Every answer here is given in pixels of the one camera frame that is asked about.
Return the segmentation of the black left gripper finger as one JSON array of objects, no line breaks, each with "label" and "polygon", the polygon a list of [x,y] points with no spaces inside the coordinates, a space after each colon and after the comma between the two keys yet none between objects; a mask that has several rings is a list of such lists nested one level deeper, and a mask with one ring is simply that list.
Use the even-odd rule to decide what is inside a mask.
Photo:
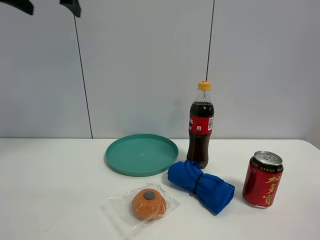
[{"label": "black left gripper finger", "polygon": [[60,0],[59,4],[70,10],[75,17],[81,17],[82,9],[78,0]]}]

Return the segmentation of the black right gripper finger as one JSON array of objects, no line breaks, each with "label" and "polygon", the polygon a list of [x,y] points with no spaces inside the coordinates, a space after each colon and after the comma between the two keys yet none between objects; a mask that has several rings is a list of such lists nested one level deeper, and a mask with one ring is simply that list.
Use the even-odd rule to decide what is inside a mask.
[{"label": "black right gripper finger", "polygon": [[1,3],[12,6],[28,15],[34,14],[34,5],[29,0],[0,0]]}]

